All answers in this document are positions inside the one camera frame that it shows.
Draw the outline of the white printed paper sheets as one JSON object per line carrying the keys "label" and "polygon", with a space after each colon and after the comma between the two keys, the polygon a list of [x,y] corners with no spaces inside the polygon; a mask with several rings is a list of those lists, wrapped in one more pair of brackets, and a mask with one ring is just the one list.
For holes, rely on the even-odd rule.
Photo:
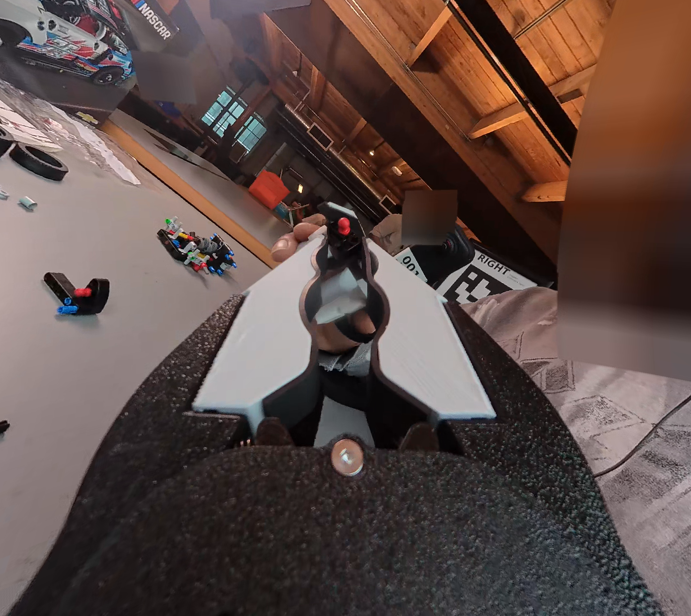
{"label": "white printed paper sheets", "polygon": [[19,112],[1,101],[1,138],[37,147],[45,152],[59,152],[62,147]]}

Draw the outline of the black toy brick engine frame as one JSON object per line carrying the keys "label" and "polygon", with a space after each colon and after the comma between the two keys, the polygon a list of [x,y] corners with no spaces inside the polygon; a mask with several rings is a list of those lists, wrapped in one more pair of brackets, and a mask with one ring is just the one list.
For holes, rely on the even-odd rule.
{"label": "black toy brick engine frame", "polygon": [[168,254],[195,273],[223,276],[237,268],[234,251],[217,234],[201,237],[195,232],[185,232],[175,216],[166,219],[157,238]]}

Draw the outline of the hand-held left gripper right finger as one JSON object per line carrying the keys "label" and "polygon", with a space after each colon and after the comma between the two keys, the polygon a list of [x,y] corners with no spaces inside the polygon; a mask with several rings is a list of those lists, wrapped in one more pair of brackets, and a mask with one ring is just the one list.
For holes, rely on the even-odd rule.
{"label": "hand-held left gripper right finger", "polygon": [[363,268],[376,328],[365,408],[375,444],[400,444],[414,424],[494,423],[446,301],[369,240]]}

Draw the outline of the orange plastic container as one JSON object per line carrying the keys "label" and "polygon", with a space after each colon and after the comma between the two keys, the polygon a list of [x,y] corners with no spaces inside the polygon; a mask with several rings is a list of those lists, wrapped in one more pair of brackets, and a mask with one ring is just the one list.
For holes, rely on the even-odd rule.
{"label": "orange plastic container", "polygon": [[269,210],[276,209],[290,194],[281,177],[267,170],[258,173],[248,192]]}

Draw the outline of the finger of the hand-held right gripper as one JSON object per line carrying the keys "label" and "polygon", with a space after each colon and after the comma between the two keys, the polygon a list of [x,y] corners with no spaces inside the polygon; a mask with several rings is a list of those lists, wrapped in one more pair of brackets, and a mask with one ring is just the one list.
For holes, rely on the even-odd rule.
{"label": "finger of the hand-held right gripper", "polygon": [[353,272],[340,272],[322,281],[323,304],[345,300],[366,303],[367,281]]}
{"label": "finger of the hand-held right gripper", "polygon": [[334,300],[324,304],[317,312],[317,324],[326,325],[355,313],[355,300]]}

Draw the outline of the scatter of small brick connectors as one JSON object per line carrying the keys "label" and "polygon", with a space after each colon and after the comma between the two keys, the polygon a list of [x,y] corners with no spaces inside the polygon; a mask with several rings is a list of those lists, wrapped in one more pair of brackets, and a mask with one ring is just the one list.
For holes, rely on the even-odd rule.
{"label": "scatter of small brick connectors", "polygon": [[[5,191],[3,188],[0,190],[0,197],[2,201],[7,201],[10,199],[10,194]],[[29,197],[20,197],[17,199],[17,203],[22,206],[23,209],[28,210],[28,211],[34,211],[37,208],[37,202],[32,200]]]}

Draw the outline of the grey desk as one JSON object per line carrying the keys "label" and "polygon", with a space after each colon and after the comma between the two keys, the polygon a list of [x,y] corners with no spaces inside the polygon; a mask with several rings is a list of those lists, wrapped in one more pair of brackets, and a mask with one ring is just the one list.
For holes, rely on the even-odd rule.
{"label": "grey desk", "polygon": [[[178,216],[186,230],[223,233],[174,190],[99,136],[140,180],[100,160],[50,104],[1,84],[1,99],[62,147],[64,180],[1,158],[1,614],[45,560],[92,456],[151,370],[233,294],[269,272],[243,246],[220,278],[177,264],[156,237]],[[37,202],[34,211],[17,203]],[[108,279],[98,315],[57,315],[44,283]]]}

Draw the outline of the person's right forearm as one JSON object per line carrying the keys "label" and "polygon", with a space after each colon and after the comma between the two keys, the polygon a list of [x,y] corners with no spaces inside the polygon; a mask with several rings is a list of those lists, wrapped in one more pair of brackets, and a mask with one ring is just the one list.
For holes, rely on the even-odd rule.
{"label": "person's right forearm", "polygon": [[342,353],[319,351],[319,366],[327,372],[338,372],[353,378],[365,378],[370,372],[371,343],[359,344]]}

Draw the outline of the black-and-white marker board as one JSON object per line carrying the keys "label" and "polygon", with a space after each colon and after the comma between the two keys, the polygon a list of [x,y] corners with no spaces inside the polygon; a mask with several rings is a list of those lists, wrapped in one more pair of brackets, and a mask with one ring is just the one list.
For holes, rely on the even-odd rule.
{"label": "black-and-white marker board", "polygon": [[492,295],[536,286],[536,282],[507,266],[486,249],[476,248],[474,258],[442,280],[436,292],[447,301],[468,304]]}

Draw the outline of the person's right hand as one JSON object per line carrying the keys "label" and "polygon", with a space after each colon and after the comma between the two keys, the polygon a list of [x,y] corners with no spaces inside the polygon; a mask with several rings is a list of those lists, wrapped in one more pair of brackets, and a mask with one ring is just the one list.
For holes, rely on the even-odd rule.
{"label": "person's right hand", "polygon": [[[291,257],[298,249],[300,243],[306,242],[319,228],[327,223],[322,214],[313,214],[301,223],[298,223],[293,231],[280,237],[272,247],[272,259],[275,262],[283,262]],[[375,333],[375,325],[367,314],[366,309],[359,309],[348,315],[350,328],[358,334],[372,335]],[[330,354],[343,354],[352,351],[361,344],[351,340],[336,325],[336,322],[316,325],[316,339],[321,351]]]}

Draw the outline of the black brick subassembly with pins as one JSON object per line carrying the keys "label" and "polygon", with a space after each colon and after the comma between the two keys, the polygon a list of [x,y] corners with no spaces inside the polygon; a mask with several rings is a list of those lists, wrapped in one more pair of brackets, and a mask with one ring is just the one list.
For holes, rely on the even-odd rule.
{"label": "black brick subassembly with pins", "polygon": [[62,273],[46,273],[43,281],[60,301],[57,315],[98,315],[109,298],[108,279],[94,278],[85,287],[76,287]]}

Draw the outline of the grey table with wooden edge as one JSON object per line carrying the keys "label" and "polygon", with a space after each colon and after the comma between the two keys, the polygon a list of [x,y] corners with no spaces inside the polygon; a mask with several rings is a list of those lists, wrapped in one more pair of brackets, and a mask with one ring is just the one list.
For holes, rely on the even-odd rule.
{"label": "grey table with wooden edge", "polygon": [[120,110],[114,111],[99,129],[232,238],[232,247],[243,246],[269,268],[277,266],[271,249],[289,228],[248,189]]}

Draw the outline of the clear plastic bags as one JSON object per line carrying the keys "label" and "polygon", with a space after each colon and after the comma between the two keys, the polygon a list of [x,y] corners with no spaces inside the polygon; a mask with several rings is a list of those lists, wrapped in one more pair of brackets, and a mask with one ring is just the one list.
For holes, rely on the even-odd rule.
{"label": "clear plastic bags", "polygon": [[132,185],[140,184],[140,180],[116,157],[107,144],[95,133],[93,128],[87,126],[83,120],[74,119],[74,117],[69,116],[66,112],[58,107],[53,105],[50,105],[50,107],[53,111],[67,119],[67,121],[76,128],[81,140],[91,147],[92,150],[97,152],[100,160],[103,161],[104,164],[108,165],[108,167],[112,169],[112,171],[114,171],[118,177]]}

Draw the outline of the black triangular brick plate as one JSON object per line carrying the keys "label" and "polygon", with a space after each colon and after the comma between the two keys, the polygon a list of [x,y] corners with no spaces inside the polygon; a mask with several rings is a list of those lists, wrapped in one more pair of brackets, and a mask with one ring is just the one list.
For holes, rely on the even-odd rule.
{"label": "black triangular brick plate", "polygon": [[337,261],[358,258],[365,234],[356,212],[328,201],[320,204],[319,212],[325,218],[325,235],[332,257]]}

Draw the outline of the race car picture box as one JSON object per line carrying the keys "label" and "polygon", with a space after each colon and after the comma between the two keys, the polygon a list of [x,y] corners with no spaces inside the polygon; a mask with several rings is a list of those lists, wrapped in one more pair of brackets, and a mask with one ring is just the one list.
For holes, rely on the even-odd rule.
{"label": "race car picture box", "polygon": [[136,52],[167,51],[181,0],[1,0],[1,79],[91,125],[137,85]]}

